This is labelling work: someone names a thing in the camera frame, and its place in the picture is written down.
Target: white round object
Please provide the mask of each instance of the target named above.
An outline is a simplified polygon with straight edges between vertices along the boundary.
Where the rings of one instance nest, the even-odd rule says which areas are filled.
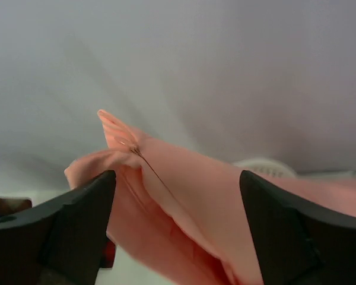
[[[290,168],[286,164],[273,159],[247,159],[233,163],[233,165],[248,168],[249,170],[257,173],[269,175],[272,177],[285,177],[295,178],[297,177],[294,169]]]

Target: garment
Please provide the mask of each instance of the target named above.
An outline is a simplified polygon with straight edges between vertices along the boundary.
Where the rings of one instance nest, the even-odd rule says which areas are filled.
[[[150,137],[105,111],[99,117],[109,149],[74,161],[65,174],[73,189],[116,171],[109,238],[177,284],[262,284],[240,194],[243,169]],[[135,143],[150,165],[131,151]],[[356,180],[265,178],[356,216]]]

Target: black object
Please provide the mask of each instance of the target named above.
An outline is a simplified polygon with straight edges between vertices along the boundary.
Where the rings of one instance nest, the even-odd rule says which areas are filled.
[[[356,218],[252,172],[240,190],[265,285],[356,285]]]
[[[34,208],[0,218],[0,285],[35,285],[51,268],[77,285],[93,285],[106,245],[116,175]]]

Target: pink fabric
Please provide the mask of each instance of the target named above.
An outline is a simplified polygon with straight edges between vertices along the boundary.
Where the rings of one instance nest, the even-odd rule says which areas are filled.
[[[116,171],[111,240],[177,284],[263,284],[240,195],[242,169],[152,138],[105,111],[99,117],[109,149],[74,161],[65,174],[75,188],[104,170]],[[356,180],[265,178],[356,216]]]

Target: gray wall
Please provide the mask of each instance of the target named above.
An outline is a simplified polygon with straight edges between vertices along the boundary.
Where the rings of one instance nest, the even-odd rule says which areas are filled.
[[[64,188],[99,108],[225,161],[356,169],[356,0],[0,1],[0,185]]]

